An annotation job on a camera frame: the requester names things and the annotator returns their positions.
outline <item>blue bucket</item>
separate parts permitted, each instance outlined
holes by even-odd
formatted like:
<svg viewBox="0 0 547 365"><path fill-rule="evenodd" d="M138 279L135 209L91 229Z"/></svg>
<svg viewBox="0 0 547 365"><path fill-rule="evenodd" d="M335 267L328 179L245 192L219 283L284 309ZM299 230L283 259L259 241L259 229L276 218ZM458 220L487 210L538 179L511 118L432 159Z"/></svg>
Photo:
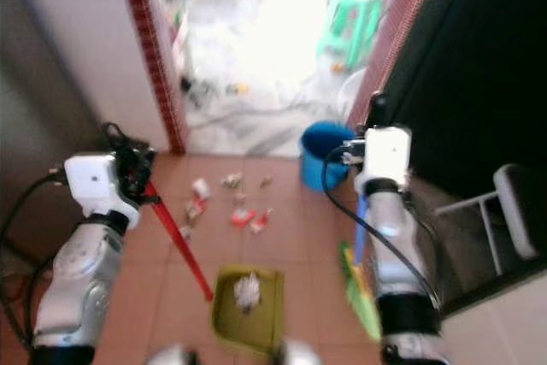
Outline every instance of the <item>blue bucket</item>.
<svg viewBox="0 0 547 365"><path fill-rule="evenodd" d="M312 190L323 191L321 172L326 155L336 149L344 140L355 137L348 127L331 121L319 121L308 127L300 144L302 156L300 175L302 182ZM326 170L326 186L330 189L338 186L348 175L349 167L339 163L331 163Z"/></svg>

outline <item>plastic stool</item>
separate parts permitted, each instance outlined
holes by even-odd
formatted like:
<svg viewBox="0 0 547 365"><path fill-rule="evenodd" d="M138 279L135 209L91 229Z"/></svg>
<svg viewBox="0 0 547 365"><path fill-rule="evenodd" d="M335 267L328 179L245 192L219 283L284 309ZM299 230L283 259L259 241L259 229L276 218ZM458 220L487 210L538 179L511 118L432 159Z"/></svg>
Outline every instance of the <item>plastic stool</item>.
<svg viewBox="0 0 547 365"><path fill-rule="evenodd" d="M381 0L331 0L317 54L325 48L344 52L345 67L354 68L372 49L381 9Z"/></svg>

